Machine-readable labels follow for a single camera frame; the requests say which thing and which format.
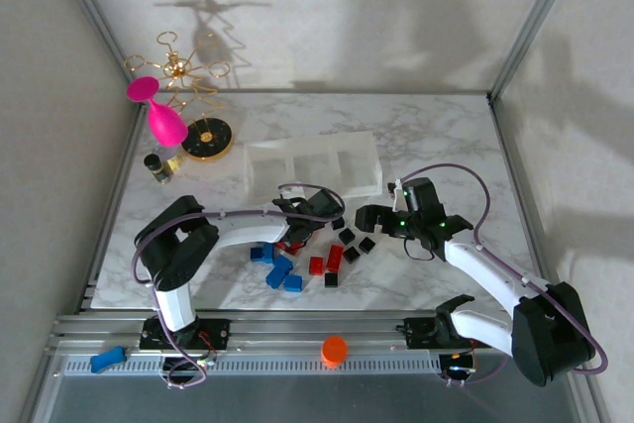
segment white plastic tray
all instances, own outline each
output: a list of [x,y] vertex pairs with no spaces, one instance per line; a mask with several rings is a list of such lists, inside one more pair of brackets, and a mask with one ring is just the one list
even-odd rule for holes
[[247,191],[254,203],[285,182],[324,185],[343,197],[381,193],[383,172],[371,132],[265,141],[245,146]]

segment white marble tabletop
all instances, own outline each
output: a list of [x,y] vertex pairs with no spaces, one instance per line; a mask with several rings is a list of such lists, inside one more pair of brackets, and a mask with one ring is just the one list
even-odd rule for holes
[[[374,133],[385,183],[437,162],[457,162],[476,170],[492,198],[482,236],[502,257],[534,270],[483,96],[230,93],[219,97],[228,104],[218,116],[236,135],[233,148],[215,162],[188,159],[167,185],[156,182],[143,165],[143,157],[155,144],[149,131],[144,131],[99,272],[92,308],[152,307],[148,290],[130,278],[134,237],[181,195],[194,195],[207,211],[245,205],[244,143],[339,132]],[[477,221],[484,206],[483,193],[470,175],[437,169],[427,176],[434,181],[448,214]],[[390,201],[387,194],[348,200],[348,226],[353,227],[355,210],[364,203],[388,205]],[[352,229],[357,245],[365,234]],[[405,255],[400,240],[384,235],[373,235],[372,239],[377,246],[369,255],[362,255],[354,264],[342,262],[340,285],[333,289],[324,287],[323,276],[308,274],[308,260],[311,256],[325,257],[337,237],[330,226],[315,234],[293,258],[293,273],[304,279],[301,293],[270,289],[264,282],[269,265],[251,263],[250,246],[212,251],[191,280],[194,305],[198,309],[243,310],[433,309],[462,293],[495,305],[475,281],[449,264],[438,259],[416,262]],[[412,255],[423,257],[426,253],[411,242],[409,246]]]

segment white wall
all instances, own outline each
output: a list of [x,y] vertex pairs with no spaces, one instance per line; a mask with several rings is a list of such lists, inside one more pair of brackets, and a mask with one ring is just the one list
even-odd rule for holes
[[74,0],[0,0],[0,419],[72,311],[134,106]]
[[534,0],[97,1],[125,54],[164,63],[159,32],[185,55],[218,34],[221,87],[436,92],[488,89]]
[[558,0],[503,96],[561,279],[610,358],[614,422],[634,421],[634,0]]

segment orange cap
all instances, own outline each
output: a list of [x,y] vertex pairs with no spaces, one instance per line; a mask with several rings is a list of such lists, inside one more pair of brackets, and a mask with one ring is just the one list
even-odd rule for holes
[[328,369],[336,369],[347,355],[348,346],[341,337],[329,337],[321,346],[321,360]]

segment blue toy piece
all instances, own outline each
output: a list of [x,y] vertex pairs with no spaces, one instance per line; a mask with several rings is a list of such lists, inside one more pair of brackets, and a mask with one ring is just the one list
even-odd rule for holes
[[285,277],[284,289],[291,292],[301,292],[301,276],[289,274]]
[[278,289],[281,285],[281,282],[284,281],[285,276],[286,271],[283,268],[274,266],[273,270],[266,277],[266,284],[268,284],[273,289]]
[[293,263],[284,255],[277,255],[273,260],[273,266],[284,270],[284,274],[289,274],[293,269]]
[[122,364],[126,361],[126,349],[124,347],[115,347],[114,349],[90,358],[90,371],[92,373],[100,373],[112,366]]
[[264,243],[262,245],[264,252],[264,262],[268,264],[273,263],[273,243]]
[[260,247],[251,248],[251,261],[255,263],[264,263],[264,250]]

